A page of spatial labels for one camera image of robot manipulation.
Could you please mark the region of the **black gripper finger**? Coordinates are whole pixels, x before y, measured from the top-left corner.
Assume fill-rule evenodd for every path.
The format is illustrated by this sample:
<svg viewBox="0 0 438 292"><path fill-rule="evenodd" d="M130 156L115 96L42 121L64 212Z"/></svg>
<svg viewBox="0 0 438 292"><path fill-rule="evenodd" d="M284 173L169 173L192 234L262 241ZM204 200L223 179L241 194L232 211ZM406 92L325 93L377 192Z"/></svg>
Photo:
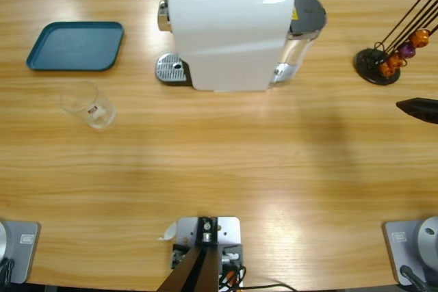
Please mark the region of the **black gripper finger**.
<svg viewBox="0 0 438 292"><path fill-rule="evenodd" d="M437 103L437 100L431 98L410 98L398 101L396 107L421 121L437 123Z"/></svg>

